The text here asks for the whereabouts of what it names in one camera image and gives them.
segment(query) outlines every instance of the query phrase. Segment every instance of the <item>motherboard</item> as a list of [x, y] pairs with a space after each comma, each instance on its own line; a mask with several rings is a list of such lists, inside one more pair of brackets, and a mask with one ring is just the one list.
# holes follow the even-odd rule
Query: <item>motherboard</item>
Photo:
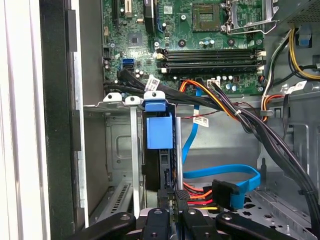
[[261, 21], [262, 1], [102, 0], [104, 77], [117, 83], [125, 68], [144, 83], [153, 75], [175, 89], [200, 77], [228, 95], [261, 94], [263, 34], [228, 34], [226, 23], [235, 11], [240, 27]]

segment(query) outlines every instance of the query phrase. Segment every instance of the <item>blue sata port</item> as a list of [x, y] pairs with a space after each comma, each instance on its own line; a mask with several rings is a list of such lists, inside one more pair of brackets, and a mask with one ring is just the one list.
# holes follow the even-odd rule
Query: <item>blue sata port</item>
[[122, 65], [132, 65], [132, 64], [135, 64], [135, 60], [133, 58], [122, 59]]
[[135, 70], [135, 60], [133, 58], [122, 59], [122, 67], [128, 71]]

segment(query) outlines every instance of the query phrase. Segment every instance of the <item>cable tie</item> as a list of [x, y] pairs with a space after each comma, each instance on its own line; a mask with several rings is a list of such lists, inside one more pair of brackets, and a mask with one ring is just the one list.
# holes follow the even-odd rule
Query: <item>cable tie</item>
[[239, 114], [241, 114], [241, 111], [240, 111], [240, 110], [236, 111], [234, 115], [237, 116], [237, 115], [239, 115]]
[[310, 195], [318, 195], [318, 191], [306, 191], [306, 190], [299, 190], [298, 191], [299, 195], [305, 195], [305, 196], [310, 196]]

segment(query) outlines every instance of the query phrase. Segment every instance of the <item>chip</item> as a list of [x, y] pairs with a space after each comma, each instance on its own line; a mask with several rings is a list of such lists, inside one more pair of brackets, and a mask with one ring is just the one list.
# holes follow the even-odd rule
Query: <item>chip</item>
[[144, 46], [141, 32], [130, 32], [128, 34], [128, 48], [142, 48]]
[[194, 32], [220, 32], [220, 5], [194, 4], [192, 6]]

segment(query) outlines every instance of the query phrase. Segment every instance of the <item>green circuit board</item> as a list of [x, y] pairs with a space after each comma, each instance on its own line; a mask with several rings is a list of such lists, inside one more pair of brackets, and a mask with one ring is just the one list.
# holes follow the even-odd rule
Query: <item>green circuit board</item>
[[[103, 48], [111, 56], [104, 76], [110, 81], [117, 79], [117, 71], [122, 67], [122, 59], [134, 59], [134, 71], [139, 80], [146, 83], [149, 75], [161, 80], [161, 84], [178, 89], [183, 78], [201, 77], [207, 80], [221, 79], [221, 89], [227, 94], [261, 94], [258, 81], [261, 72], [230, 74], [163, 74], [157, 67], [156, 49], [182, 50], [224, 50], [224, 49], [263, 49], [263, 34], [227, 35], [220, 31], [223, 24], [223, 11], [219, 9], [222, 0], [157, 0], [155, 9], [157, 23], [155, 34], [148, 34], [144, 20], [144, 1], [130, 0], [131, 14], [122, 14], [127, 0], [102, 0]], [[117, 4], [117, 27], [113, 19], [114, 4]], [[213, 12], [206, 12], [206, 6], [213, 6]], [[239, 0], [237, 21], [239, 26], [262, 20], [262, 0]], [[179, 44], [185, 40], [185, 46]], [[210, 45], [204, 48], [204, 42]], [[187, 93], [194, 94], [192, 87]]]

